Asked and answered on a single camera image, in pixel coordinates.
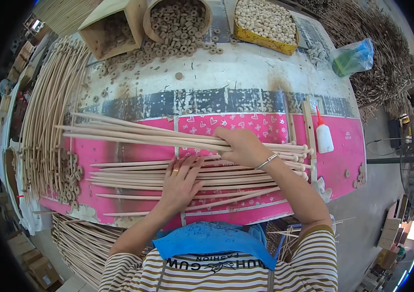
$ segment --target striped shirt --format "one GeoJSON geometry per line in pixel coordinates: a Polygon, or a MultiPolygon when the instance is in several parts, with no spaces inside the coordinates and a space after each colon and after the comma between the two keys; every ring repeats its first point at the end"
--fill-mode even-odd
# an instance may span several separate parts
{"type": "MultiPolygon", "coordinates": [[[[177,255],[166,262],[159,291],[267,291],[268,269],[248,254],[177,255]]],[[[143,261],[128,253],[112,255],[106,260],[99,291],[155,291],[162,268],[157,249],[143,261]]],[[[289,263],[277,262],[274,291],[336,290],[335,237],[327,225],[315,226],[298,242],[289,263]]]]}

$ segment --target blue plastic bag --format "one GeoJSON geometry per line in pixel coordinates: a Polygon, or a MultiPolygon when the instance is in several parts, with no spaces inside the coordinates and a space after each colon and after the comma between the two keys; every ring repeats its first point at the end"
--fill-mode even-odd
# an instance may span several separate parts
{"type": "Polygon", "coordinates": [[[356,72],[371,69],[373,57],[374,46],[371,39],[366,38],[334,50],[330,55],[330,64],[339,77],[350,77],[356,72]]]}

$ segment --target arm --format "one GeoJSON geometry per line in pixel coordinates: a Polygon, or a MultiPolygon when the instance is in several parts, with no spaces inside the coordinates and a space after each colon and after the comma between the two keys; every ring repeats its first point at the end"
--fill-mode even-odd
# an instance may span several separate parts
{"type": "MultiPolygon", "coordinates": [[[[222,153],[222,158],[235,164],[255,168],[274,154],[253,132],[246,129],[216,128],[213,136],[230,144],[233,151],[222,153]]],[[[330,214],[320,195],[304,179],[292,172],[280,158],[274,158],[262,170],[274,179],[290,203],[296,218],[301,221],[301,234],[316,225],[332,227],[330,214]]]]}
{"type": "Polygon", "coordinates": [[[111,247],[108,256],[122,252],[139,255],[147,246],[147,242],[153,239],[175,214],[183,211],[204,185],[204,181],[194,184],[203,162],[204,159],[197,156],[186,156],[181,160],[174,157],[166,170],[160,201],[147,216],[124,231],[111,247]]]}

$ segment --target work table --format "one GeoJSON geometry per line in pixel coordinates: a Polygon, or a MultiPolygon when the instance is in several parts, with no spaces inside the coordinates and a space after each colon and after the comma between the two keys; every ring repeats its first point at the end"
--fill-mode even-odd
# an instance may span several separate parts
{"type": "MultiPolygon", "coordinates": [[[[317,71],[305,50],[298,48],[292,55],[239,42],[230,44],[227,18],[221,5],[212,5],[213,24],[204,40],[209,43],[213,30],[222,30],[219,48],[222,55],[211,55],[199,49],[192,57],[170,57],[165,63],[153,63],[121,72],[111,80],[99,76],[101,62],[87,67],[87,76],[78,97],[78,111],[138,121],[174,131],[211,135],[217,126],[248,128],[262,142],[287,143],[286,112],[292,115],[297,143],[306,144],[306,130],[301,102],[307,98],[320,103],[326,125],[332,133],[335,150],[317,154],[317,177],[324,177],[326,188],[332,189],[331,199],[348,194],[356,180],[358,167],[366,161],[362,124],[356,99],[348,78],[337,77],[330,68],[317,71]],[[181,80],[175,78],[182,73],[181,80]],[[350,177],[345,177],[345,170],[350,177]]],[[[293,13],[303,39],[310,47],[320,42],[327,53],[334,49],[320,23],[293,13]]],[[[314,126],[317,116],[313,115],[314,126]]],[[[171,159],[173,155],[209,155],[200,149],[121,144],[74,139],[73,149],[84,168],[84,178],[98,168],[93,163],[151,161],[171,159]]],[[[156,191],[106,188],[79,182],[79,209],[59,203],[56,198],[42,198],[40,204],[60,213],[101,224],[128,227],[138,218],[109,217],[104,213],[148,211],[156,201],[132,201],[98,197],[96,193],[159,195],[156,191]]],[[[205,204],[196,200],[192,204],[205,204]]],[[[198,220],[223,220],[236,224],[252,224],[292,214],[286,200],[277,192],[246,202],[223,205],[177,215],[167,228],[179,227],[198,220]]]]}

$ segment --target box of wooden beads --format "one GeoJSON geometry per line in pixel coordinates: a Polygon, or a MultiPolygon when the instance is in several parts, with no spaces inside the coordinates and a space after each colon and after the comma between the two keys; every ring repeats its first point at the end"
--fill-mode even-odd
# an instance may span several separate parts
{"type": "Polygon", "coordinates": [[[204,37],[212,22],[204,0],[149,0],[143,26],[153,41],[180,49],[204,37]]]}
{"type": "Polygon", "coordinates": [[[79,27],[97,60],[139,49],[144,38],[146,0],[103,0],[79,27]]]}
{"type": "Polygon", "coordinates": [[[291,13],[266,1],[240,0],[234,11],[234,37],[293,55],[299,32],[291,13]]]}

